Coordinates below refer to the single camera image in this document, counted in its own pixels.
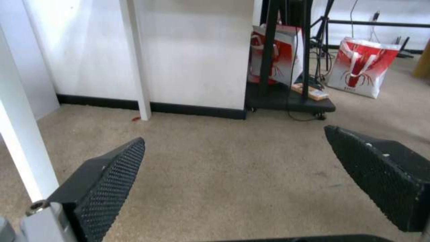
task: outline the caster wheel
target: caster wheel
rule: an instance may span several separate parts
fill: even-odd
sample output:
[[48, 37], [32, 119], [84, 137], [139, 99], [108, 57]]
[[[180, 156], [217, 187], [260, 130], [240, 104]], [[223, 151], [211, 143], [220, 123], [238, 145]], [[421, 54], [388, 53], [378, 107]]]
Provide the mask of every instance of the caster wheel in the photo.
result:
[[321, 113], [317, 113], [317, 114], [315, 114], [315, 116], [316, 116], [316, 118], [317, 118], [318, 120], [326, 120], [326, 119], [327, 119], [326, 114], [325, 114], [325, 113], [323, 113], [323, 112], [321, 112]]

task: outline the power cord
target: power cord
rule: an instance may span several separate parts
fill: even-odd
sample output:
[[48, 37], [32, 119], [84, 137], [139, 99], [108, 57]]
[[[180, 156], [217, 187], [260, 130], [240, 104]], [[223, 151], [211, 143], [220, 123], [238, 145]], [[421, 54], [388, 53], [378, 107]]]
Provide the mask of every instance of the power cord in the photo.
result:
[[352, 38], [354, 38], [354, 24], [352, 23], [352, 12], [354, 11], [354, 8], [355, 8], [355, 5], [357, 4], [357, 2], [358, 2], [358, 0], [355, 0], [354, 6], [352, 6], [352, 9], [350, 12]]
[[295, 64], [295, 58], [296, 58], [296, 55], [297, 55], [297, 46], [298, 46], [298, 31], [297, 31], [297, 26], [295, 26], [295, 30], [296, 30], [296, 46], [295, 46], [294, 56], [293, 56], [293, 60], [292, 60], [293, 64], [292, 64], [292, 67], [291, 67], [290, 86], [289, 86], [289, 90], [287, 92], [287, 100], [286, 100], [285, 109], [287, 110], [288, 116], [292, 120], [299, 121], [299, 122], [309, 122], [309, 121], [316, 120], [318, 118], [312, 118], [312, 119], [299, 119], [299, 118], [295, 118], [295, 117], [293, 117], [291, 115], [290, 111], [288, 110], [288, 100], [289, 100], [289, 97], [290, 97], [291, 87], [292, 87], [292, 83], [293, 83], [293, 71], [294, 71], [294, 64]]

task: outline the beige carpet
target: beige carpet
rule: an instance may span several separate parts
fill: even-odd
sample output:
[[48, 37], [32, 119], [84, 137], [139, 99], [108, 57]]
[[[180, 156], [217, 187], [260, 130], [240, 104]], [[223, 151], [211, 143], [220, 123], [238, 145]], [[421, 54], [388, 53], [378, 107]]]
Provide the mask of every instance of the beige carpet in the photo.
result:
[[[245, 121], [63, 105], [39, 121], [60, 183], [86, 159], [138, 136], [147, 151], [105, 241], [205, 241], [399, 231], [354, 184], [327, 143], [328, 124], [398, 140], [430, 159], [430, 86], [397, 59], [378, 99], [328, 89], [326, 121], [258, 110]], [[304, 114], [295, 116], [307, 118]], [[15, 228], [30, 200], [0, 145], [0, 214]]]

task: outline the black baseboard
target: black baseboard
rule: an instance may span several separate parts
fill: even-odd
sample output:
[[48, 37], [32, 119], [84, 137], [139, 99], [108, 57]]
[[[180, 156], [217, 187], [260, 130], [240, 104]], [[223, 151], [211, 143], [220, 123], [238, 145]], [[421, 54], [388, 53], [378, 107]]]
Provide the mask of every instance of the black baseboard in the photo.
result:
[[[338, 45], [334, 45], [334, 44], [329, 44], [329, 49], [339, 49]], [[417, 55], [422, 55], [423, 54], [423, 50], [408, 50], [405, 49], [405, 51], [411, 53], [411, 54], [417, 54]]]
[[[77, 104], [77, 105], [89, 105], [105, 108], [114, 109], [131, 109], [139, 110], [137, 101], [120, 100], [120, 99], [109, 99], [100, 97], [89, 97], [89, 96], [74, 96], [57, 94], [58, 101], [64, 104]], [[212, 107], [201, 107], [193, 105], [181, 105], [181, 104], [170, 104], [151, 102], [151, 111], [153, 112], [165, 112], [165, 113], [176, 113], [186, 115], [201, 115], [211, 116], [218, 118], [231, 118], [231, 119], [246, 119], [246, 110], [243, 109], [224, 109], [224, 108], [212, 108]]]
[[90, 96], [75, 96], [57, 94], [58, 102], [64, 104], [89, 105], [113, 109], [131, 109], [139, 110], [137, 101], [110, 99]]

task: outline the shopping bag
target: shopping bag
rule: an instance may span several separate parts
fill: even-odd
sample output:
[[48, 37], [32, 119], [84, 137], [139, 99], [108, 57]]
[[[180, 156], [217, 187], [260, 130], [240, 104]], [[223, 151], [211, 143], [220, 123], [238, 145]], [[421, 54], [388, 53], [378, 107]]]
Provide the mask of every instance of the shopping bag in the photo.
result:
[[[251, 62], [248, 81], [259, 82], [260, 69], [265, 42], [265, 25], [253, 26], [251, 35]], [[281, 82], [290, 85], [292, 62], [294, 60], [293, 81], [297, 80], [303, 71], [303, 38], [301, 29], [292, 26], [278, 25], [273, 44], [272, 63], [269, 75], [269, 84]]]
[[400, 45], [346, 37], [342, 40], [327, 85], [377, 98], [388, 67]]

